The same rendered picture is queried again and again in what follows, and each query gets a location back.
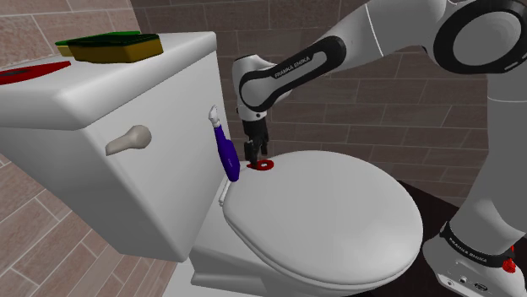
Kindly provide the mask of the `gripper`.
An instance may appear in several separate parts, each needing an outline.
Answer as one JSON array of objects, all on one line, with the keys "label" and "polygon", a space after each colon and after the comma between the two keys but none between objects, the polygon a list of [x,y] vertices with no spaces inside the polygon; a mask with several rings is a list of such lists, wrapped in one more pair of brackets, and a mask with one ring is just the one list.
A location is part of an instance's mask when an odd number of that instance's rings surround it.
[{"label": "gripper", "polygon": [[258,164],[258,153],[268,153],[269,133],[265,119],[258,121],[243,121],[243,131],[249,137],[244,143],[244,152],[246,160],[250,165]]}]

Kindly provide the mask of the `blue electric toothbrush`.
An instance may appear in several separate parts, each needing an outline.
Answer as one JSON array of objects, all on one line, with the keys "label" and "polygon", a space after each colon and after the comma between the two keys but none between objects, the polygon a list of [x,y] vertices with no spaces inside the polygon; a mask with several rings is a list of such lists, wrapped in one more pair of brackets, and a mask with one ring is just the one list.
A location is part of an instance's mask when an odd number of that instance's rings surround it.
[{"label": "blue electric toothbrush", "polygon": [[233,142],[225,137],[216,105],[213,105],[209,111],[209,120],[214,128],[218,154],[226,176],[229,181],[237,181],[241,170],[240,161]]}]

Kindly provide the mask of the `white toilet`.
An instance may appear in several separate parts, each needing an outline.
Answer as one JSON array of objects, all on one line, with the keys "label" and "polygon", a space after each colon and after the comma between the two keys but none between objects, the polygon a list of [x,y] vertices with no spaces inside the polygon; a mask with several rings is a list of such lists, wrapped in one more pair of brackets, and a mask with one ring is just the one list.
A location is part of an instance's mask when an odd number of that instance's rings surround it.
[{"label": "white toilet", "polygon": [[0,154],[117,251],[190,262],[187,297],[342,297],[418,257],[419,210],[364,160],[307,150],[229,181],[209,111],[223,116],[212,32],[164,34],[134,63],[69,61],[0,85]]}]

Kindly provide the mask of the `yellow green sponge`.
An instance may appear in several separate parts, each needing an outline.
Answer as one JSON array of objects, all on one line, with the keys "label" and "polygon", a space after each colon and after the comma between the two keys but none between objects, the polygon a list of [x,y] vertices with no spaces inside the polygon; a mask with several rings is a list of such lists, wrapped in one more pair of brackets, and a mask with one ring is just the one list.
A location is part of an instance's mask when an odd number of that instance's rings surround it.
[{"label": "yellow green sponge", "polygon": [[138,30],[60,40],[55,45],[63,57],[91,63],[133,63],[164,52],[157,34]]}]

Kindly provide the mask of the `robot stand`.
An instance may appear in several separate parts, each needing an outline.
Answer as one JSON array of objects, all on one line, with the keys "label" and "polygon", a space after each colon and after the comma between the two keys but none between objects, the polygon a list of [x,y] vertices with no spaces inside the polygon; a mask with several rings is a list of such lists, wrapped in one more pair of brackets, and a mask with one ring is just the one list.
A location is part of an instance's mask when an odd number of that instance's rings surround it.
[{"label": "robot stand", "polygon": [[[491,240],[489,251],[500,251],[514,246],[516,258],[514,262],[527,276],[527,240],[522,231],[507,224],[496,210],[489,197],[483,197],[476,189],[470,192],[465,203],[457,208],[442,199],[419,190],[407,183],[402,184],[412,196],[419,208],[423,221],[423,238],[428,240],[436,235],[445,221],[451,220],[454,232],[463,236],[460,224],[470,224],[474,227],[488,230],[478,232],[480,239],[470,237],[467,243],[477,247],[484,240]],[[419,255],[412,266],[401,277],[382,287],[352,295],[350,297],[460,297],[449,289],[445,289],[434,276],[424,257]]]}]

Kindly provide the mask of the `red flat disc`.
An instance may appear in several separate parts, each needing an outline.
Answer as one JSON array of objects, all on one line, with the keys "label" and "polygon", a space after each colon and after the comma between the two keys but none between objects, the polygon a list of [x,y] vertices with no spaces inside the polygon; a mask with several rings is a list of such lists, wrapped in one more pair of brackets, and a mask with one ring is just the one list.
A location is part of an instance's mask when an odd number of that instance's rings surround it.
[{"label": "red flat disc", "polygon": [[15,84],[54,73],[71,65],[69,61],[18,67],[0,72],[0,85]]}]

